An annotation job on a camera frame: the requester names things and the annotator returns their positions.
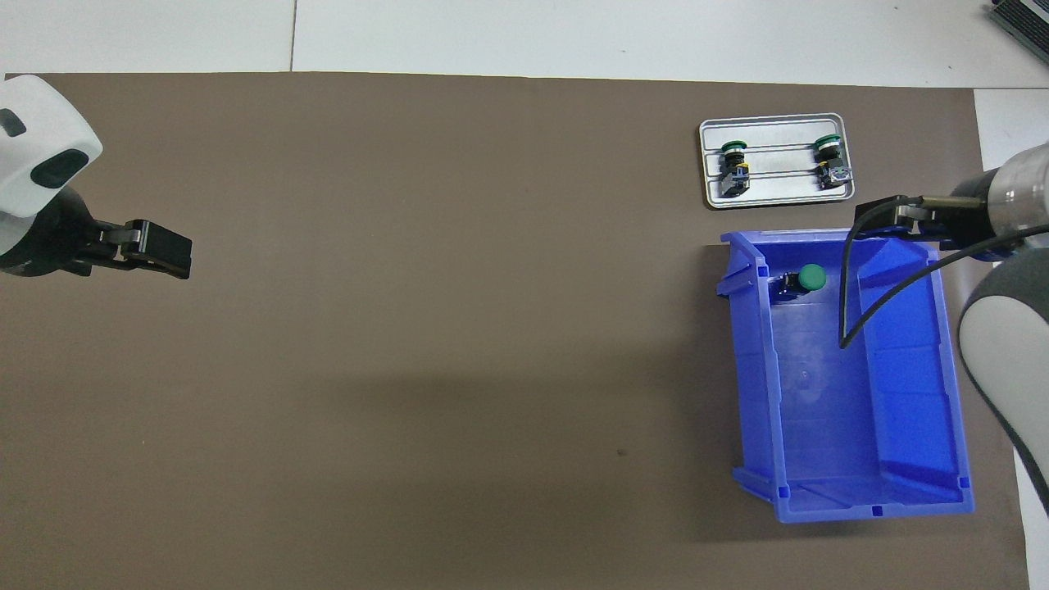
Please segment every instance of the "brown mat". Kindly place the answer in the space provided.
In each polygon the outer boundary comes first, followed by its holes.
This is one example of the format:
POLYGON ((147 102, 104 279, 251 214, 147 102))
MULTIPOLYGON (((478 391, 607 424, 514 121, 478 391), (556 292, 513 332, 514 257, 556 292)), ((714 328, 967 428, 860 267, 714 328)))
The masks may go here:
MULTIPOLYGON (((718 236, 949 190, 980 171, 971 92, 48 80, 106 146, 92 213, 189 235, 194 267, 0 276, 0 587, 1026 587, 964 377, 975 514, 786 526, 730 477, 718 236), (821 111, 857 197, 704 206, 701 121, 821 111)), ((948 273, 956 308, 983 272, 948 273)))

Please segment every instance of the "blue bin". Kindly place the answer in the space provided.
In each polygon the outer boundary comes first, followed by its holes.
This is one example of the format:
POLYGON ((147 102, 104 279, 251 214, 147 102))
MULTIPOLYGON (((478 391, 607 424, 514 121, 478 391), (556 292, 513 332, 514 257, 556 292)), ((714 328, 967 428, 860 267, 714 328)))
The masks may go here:
MULTIPOLYGON (((837 342, 844 230, 733 232, 728 297, 744 465, 733 478, 784 523, 971 512, 950 332, 939 272, 908 287, 849 349, 837 342), (827 287, 770 301, 770 281, 804 265, 827 287)), ((896 238, 855 243, 848 317, 937 260, 896 238)))

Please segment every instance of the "white tile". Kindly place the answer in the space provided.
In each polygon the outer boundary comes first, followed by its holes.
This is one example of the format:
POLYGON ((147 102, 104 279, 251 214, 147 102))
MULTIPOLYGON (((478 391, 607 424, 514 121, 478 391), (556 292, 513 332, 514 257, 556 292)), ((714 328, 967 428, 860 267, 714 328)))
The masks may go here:
MULTIPOLYGON (((1049 90, 977 90, 977 125, 984 168, 997 168, 1013 154, 1049 142, 1047 105, 1049 90)), ((1015 463, 1031 590, 1049 590, 1049 560, 1046 560, 1049 517, 1019 457, 1015 463)))
POLYGON ((1049 87, 957 0, 299 0, 296 70, 1049 87))
POLYGON ((294 0, 2 0, 0 69, 288 69, 294 0))

